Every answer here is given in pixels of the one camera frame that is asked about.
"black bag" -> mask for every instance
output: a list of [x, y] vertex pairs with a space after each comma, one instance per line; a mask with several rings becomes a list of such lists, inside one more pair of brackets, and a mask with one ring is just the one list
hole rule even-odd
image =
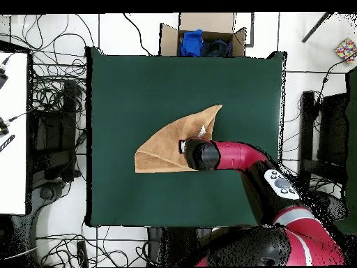
[[201, 57], [226, 57], [228, 44], [221, 39], [213, 42], [204, 42], [201, 48]]

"cardboard box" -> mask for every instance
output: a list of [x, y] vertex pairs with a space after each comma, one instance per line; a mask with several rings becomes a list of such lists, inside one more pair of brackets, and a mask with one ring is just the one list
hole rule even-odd
[[183, 34], [198, 29], [202, 30], [204, 40], [232, 40], [232, 56], [245, 56], [245, 28], [233, 33], [233, 13], [180, 13], [178, 18], [178, 30], [160, 25], [160, 56], [177, 56]]

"green table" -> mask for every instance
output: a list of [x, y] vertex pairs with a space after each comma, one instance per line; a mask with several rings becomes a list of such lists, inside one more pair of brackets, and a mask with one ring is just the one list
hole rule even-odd
[[92, 226], [255, 224], [239, 173], [135, 174], [134, 154], [163, 126], [223, 104], [213, 139], [248, 142], [277, 159], [283, 52], [223, 59], [103, 56], [91, 48], [87, 59]]

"colorful cube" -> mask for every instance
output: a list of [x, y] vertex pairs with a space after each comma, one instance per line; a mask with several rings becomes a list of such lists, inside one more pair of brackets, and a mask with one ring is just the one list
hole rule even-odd
[[[353, 55], [355, 52], [357, 52], [357, 46], [355, 42], [353, 42], [350, 38], [347, 38], [345, 41], [343, 41], [338, 48], [335, 50], [336, 54], [339, 57], [342, 57], [343, 59], [347, 59], [351, 55]], [[348, 64], [354, 62], [354, 58], [350, 58], [346, 61]]]

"blue object in box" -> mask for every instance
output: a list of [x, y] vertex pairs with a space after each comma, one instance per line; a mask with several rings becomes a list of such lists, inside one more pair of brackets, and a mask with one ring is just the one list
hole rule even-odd
[[202, 30], [186, 32], [183, 35], [181, 55], [185, 57], [199, 57], [202, 47]]

